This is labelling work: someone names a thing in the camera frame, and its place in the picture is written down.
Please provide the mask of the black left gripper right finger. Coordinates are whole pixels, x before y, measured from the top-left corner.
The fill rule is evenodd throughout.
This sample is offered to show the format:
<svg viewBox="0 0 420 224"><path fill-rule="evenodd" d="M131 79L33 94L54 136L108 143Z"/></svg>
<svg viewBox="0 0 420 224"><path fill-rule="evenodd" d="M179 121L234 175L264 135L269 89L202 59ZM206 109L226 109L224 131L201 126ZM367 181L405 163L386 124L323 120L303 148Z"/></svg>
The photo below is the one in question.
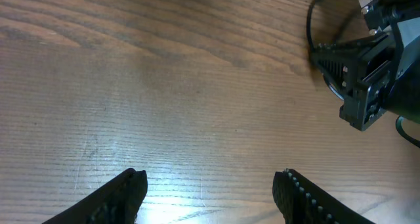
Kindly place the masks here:
<svg viewBox="0 0 420 224"><path fill-rule="evenodd" d="M294 169L275 173L272 194L288 224L373 224Z"/></svg>

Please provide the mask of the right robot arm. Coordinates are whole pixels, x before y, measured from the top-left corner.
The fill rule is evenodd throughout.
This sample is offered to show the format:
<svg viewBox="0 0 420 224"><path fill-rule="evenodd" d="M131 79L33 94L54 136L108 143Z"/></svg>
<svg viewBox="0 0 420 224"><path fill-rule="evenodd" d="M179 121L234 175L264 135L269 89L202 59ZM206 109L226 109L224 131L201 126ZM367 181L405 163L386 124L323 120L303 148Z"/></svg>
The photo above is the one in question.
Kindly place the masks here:
<svg viewBox="0 0 420 224"><path fill-rule="evenodd" d="M308 44L311 63L342 101L339 115L364 131L385 112L396 130L419 122L419 0L358 0L369 35L348 42ZM365 223L354 212L294 169L276 172L272 194L286 223Z"/></svg>

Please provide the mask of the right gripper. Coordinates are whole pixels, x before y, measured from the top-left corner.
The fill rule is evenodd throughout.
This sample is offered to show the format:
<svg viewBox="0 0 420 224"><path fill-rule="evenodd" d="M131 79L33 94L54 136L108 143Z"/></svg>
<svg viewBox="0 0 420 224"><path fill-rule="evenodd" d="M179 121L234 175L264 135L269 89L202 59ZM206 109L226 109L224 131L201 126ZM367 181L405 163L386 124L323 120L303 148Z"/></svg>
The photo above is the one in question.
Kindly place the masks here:
<svg viewBox="0 0 420 224"><path fill-rule="evenodd" d="M338 44L322 44L310 54L329 89L344 104L340 117L365 131L380 118L385 89L391 81L395 40L391 34Z"/></svg>

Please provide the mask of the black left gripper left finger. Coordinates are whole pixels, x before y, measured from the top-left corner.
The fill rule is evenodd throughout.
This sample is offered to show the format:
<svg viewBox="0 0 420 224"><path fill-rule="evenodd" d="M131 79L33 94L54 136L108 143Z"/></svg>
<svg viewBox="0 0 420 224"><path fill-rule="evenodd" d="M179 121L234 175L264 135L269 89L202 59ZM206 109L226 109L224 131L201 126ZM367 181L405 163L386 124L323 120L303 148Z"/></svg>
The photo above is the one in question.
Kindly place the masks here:
<svg viewBox="0 0 420 224"><path fill-rule="evenodd" d="M47 224L134 224L147 194L144 170L126 169Z"/></svg>

